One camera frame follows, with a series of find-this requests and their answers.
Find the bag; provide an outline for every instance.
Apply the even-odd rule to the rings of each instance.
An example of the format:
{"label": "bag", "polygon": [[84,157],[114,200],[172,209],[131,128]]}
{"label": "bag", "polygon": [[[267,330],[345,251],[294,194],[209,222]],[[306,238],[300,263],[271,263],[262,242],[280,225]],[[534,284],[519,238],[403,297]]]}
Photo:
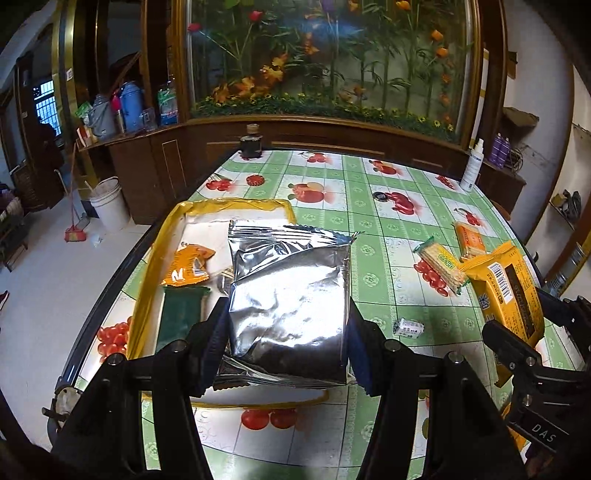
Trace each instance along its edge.
{"label": "bag", "polygon": [[[491,254],[480,255],[460,266],[466,273],[484,314],[496,320],[535,348],[544,336],[544,316],[535,283],[517,247],[506,242]],[[496,362],[497,387],[511,378],[511,371]]]}

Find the plastic bottle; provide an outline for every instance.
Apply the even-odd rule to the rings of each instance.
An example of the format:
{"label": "plastic bottle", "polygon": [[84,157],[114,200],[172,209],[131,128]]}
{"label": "plastic bottle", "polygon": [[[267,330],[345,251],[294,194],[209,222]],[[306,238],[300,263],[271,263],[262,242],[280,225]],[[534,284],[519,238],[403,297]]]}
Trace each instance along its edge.
{"label": "plastic bottle", "polygon": [[470,158],[468,158],[468,165],[466,165],[466,170],[464,170],[464,176],[462,177],[462,181],[460,182],[460,188],[464,190],[464,192],[469,192],[472,190],[472,187],[476,183],[476,179],[478,178],[478,172],[480,172],[480,167],[482,167],[482,160],[484,159],[484,140],[479,138],[478,144],[471,150]]}
{"label": "plastic bottle", "polygon": [[501,150],[501,145],[503,143],[503,137],[501,136],[501,134],[497,134],[495,139],[492,142],[492,148],[491,148],[491,154],[488,157],[488,161],[491,162],[492,164],[496,165],[496,162],[498,161],[498,157],[499,157],[499,152]]}
{"label": "plastic bottle", "polygon": [[511,144],[509,143],[508,138],[503,139],[503,143],[501,144],[501,149],[499,150],[499,156],[496,158],[496,166],[499,168],[503,168],[505,166],[505,162],[509,157],[509,152],[511,151]]}

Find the tablecloth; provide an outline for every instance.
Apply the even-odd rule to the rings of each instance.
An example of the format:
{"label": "tablecloth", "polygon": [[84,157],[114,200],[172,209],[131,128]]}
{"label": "tablecloth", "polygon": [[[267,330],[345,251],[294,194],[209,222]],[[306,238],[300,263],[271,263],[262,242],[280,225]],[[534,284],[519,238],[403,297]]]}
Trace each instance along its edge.
{"label": "tablecloth", "polygon": [[[506,402],[511,382],[494,386],[495,362],[482,342],[483,317],[472,287],[459,296],[444,296],[413,267],[419,260],[413,248],[431,236],[459,257],[453,222],[460,220],[478,228],[488,251],[512,241],[531,269],[513,231],[477,187],[466,193],[453,179],[386,161],[272,150],[254,160],[234,154],[189,200],[217,197],[288,199],[300,224],[363,232],[352,247],[351,283],[364,318],[379,325],[388,338],[397,338],[397,318],[423,323],[420,337],[400,340],[427,355],[461,352],[496,405]],[[129,277],[104,326],[132,314],[149,256],[148,251]],[[537,349],[544,365],[578,367],[579,357],[564,329],[548,321]],[[93,345],[76,381],[79,388],[96,372],[97,355]],[[354,385],[331,389],[325,402],[298,408],[295,426],[287,429],[271,423],[261,430],[246,428],[241,408],[195,408],[195,419],[216,479],[352,479],[365,454],[378,403],[379,398],[368,397]],[[149,401],[142,404],[142,417],[147,466],[158,468]],[[427,423],[428,398],[421,393],[409,478],[418,478],[422,471]]]}

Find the fish tank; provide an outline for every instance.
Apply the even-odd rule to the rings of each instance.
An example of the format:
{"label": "fish tank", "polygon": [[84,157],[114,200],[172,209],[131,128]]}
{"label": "fish tank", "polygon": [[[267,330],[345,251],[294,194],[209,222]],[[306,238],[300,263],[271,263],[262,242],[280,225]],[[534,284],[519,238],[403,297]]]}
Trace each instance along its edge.
{"label": "fish tank", "polygon": [[473,0],[191,0],[192,115],[352,119],[459,143]]}

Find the tiled floor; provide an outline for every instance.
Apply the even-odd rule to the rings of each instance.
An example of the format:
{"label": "tiled floor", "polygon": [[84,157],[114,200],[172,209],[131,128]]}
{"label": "tiled floor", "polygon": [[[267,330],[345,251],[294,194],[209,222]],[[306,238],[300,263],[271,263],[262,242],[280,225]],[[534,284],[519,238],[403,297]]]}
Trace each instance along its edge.
{"label": "tiled floor", "polygon": [[0,385],[29,438],[49,448],[46,418],[53,389],[80,327],[129,250],[146,231],[131,225],[105,233],[98,220],[86,231],[103,241],[65,243],[70,225],[66,200],[27,216],[29,249],[14,271],[0,271],[0,291],[10,297],[0,313]]}

